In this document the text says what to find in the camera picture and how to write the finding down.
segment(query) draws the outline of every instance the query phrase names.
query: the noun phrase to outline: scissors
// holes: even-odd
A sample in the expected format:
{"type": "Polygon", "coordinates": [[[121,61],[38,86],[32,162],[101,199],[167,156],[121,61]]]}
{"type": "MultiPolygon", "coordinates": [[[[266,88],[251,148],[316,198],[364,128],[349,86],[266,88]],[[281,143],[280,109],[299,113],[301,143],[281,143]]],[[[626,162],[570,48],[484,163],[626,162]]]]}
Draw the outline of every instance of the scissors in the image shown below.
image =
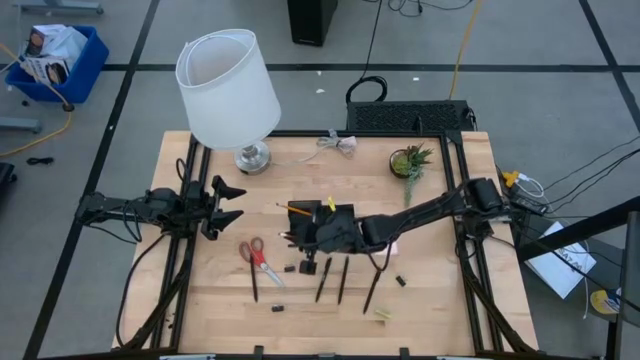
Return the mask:
{"type": "Polygon", "coordinates": [[[271,270],[267,262],[264,260],[264,255],[262,255],[262,249],[264,249],[264,242],[262,239],[256,237],[251,240],[251,245],[248,242],[243,241],[240,243],[240,256],[246,262],[250,262],[251,257],[253,257],[253,263],[258,266],[262,271],[266,272],[267,275],[273,280],[273,282],[278,285],[278,287],[284,287],[284,283],[276,273],[271,270]]]}

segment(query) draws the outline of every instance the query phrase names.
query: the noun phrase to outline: small potted plant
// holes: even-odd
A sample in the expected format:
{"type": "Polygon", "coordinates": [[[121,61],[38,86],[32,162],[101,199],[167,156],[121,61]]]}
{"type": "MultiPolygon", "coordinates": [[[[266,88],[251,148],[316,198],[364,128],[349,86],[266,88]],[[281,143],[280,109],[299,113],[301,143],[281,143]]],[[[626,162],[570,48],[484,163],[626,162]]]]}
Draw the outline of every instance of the small potted plant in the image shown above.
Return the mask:
{"type": "Polygon", "coordinates": [[[391,173],[397,178],[406,179],[407,183],[404,189],[404,206],[409,207],[411,204],[411,194],[413,187],[418,180],[424,175],[422,167],[431,162],[427,160],[427,156],[433,153],[433,149],[422,150],[422,145],[408,146],[406,149],[396,150],[389,157],[389,168],[391,173]]]}

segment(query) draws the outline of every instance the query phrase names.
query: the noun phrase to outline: speaker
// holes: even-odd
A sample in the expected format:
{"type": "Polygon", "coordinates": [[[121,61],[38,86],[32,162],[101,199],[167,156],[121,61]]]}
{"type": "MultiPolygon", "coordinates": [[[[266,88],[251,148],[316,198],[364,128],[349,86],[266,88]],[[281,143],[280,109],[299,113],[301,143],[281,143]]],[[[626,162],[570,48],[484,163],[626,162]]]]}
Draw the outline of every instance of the speaker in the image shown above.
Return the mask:
{"type": "Polygon", "coordinates": [[[291,40],[322,46],[338,0],[287,0],[291,40]]]}

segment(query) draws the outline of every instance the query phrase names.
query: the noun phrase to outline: pencil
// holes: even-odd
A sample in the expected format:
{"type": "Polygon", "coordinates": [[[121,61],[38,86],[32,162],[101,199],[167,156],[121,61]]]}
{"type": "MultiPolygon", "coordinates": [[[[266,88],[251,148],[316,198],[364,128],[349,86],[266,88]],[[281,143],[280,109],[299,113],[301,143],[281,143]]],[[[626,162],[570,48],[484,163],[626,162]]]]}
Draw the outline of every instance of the pencil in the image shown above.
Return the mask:
{"type": "Polygon", "coordinates": [[[289,211],[297,212],[298,214],[311,216],[311,213],[310,213],[310,212],[308,212],[308,211],[304,211],[304,210],[300,210],[300,209],[296,209],[296,208],[291,207],[291,206],[287,206],[287,205],[280,205],[280,204],[278,204],[278,203],[276,203],[276,206],[280,206],[280,207],[282,207],[282,208],[288,209],[289,211]]]}

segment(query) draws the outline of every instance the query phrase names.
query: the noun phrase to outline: blue bin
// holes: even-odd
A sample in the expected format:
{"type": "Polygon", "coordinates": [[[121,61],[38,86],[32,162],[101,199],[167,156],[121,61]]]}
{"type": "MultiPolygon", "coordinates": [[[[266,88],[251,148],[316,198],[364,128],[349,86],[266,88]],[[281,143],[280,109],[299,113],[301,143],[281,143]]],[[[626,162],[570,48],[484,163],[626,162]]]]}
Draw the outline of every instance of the blue bin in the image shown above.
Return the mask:
{"type": "MultiPolygon", "coordinates": [[[[98,79],[102,66],[107,61],[109,49],[100,40],[94,27],[74,26],[74,28],[87,37],[87,43],[73,69],[71,69],[67,81],[64,84],[52,86],[68,102],[79,104],[85,102],[89,97],[91,88],[98,79]]],[[[14,64],[11,67],[5,82],[22,90],[23,93],[35,101],[62,102],[45,85],[36,83],[35,79],[22,70],[19,64],[14,64]]]]}

